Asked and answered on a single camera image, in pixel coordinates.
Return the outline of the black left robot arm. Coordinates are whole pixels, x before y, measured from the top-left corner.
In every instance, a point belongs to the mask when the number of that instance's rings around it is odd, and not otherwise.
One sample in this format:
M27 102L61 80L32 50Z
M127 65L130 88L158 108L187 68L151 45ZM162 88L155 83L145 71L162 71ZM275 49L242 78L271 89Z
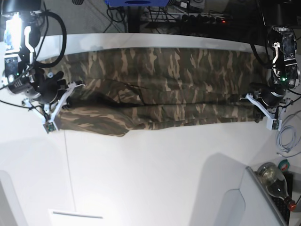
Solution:
M266 31L265 49L271 49L273 58L263 62L253 43L250 44L257 61L271 71L268 83L250 83L252 92L245 95L267 117L269 130L281 130L282 115L294 103L286 98L301 83L297 65L297 39L294 27L298 26L295 0L258 0L261 25Z

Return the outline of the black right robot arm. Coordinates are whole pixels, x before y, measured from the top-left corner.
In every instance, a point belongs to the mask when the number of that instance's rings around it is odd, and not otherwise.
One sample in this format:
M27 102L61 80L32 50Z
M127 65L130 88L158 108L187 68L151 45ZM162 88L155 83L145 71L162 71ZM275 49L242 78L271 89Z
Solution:
M70 105L70 95L83 81L67 83L62 71L45 74L45 69L57 66L63 59L67 44L67 31L62 18L46 7L41 0L4 0L0 4L1 15L6 17L4 30L4 71L1 89L11 94L23 94L26 98L21 108L35 112L41 118L47 133L61 127L58 114ZM62 30L62 48L51 63L39 62L45 35L42 27L49 26L49 18L56 20Z

